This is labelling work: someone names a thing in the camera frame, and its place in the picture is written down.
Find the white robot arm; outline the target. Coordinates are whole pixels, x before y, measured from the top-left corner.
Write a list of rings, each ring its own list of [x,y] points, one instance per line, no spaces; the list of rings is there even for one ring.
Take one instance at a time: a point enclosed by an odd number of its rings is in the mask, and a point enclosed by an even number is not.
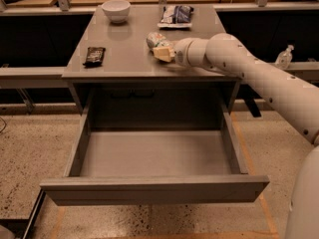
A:
[[[319,239],[319,88],[257,59],[227,33],[175,43],[159,37],[150,48],[159,60],[240,78],[314,145],[295,180],[285,239]]]

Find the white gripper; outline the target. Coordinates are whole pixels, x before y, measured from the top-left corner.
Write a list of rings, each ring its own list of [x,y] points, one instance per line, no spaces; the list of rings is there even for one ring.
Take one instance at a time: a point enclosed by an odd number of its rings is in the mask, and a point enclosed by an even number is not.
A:
[[[164,62],[175,62],[183,67],[210,68],[212,63],[206,57],[207,39],[185,38],[171,46],[153,48],[154,56]]]

